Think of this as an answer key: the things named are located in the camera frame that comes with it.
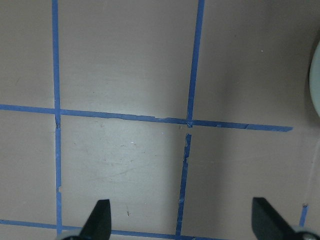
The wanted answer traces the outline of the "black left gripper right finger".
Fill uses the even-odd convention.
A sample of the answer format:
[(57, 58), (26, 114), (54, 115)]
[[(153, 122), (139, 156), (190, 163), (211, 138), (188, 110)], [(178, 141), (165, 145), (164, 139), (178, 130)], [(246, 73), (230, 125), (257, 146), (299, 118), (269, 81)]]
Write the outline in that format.
[(291, 240), (296, 232), (264, 197), (254, 197), (251, 228), (257, 240)]

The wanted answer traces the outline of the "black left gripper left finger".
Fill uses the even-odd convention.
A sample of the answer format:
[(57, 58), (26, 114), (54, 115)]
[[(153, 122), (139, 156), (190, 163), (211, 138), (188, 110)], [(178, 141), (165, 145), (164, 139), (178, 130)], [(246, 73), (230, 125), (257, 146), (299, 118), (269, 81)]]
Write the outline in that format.
[(111, 205), (109, 199), (98, 200), (79, 233), (81, 240), (109, 240), (111, 236)]

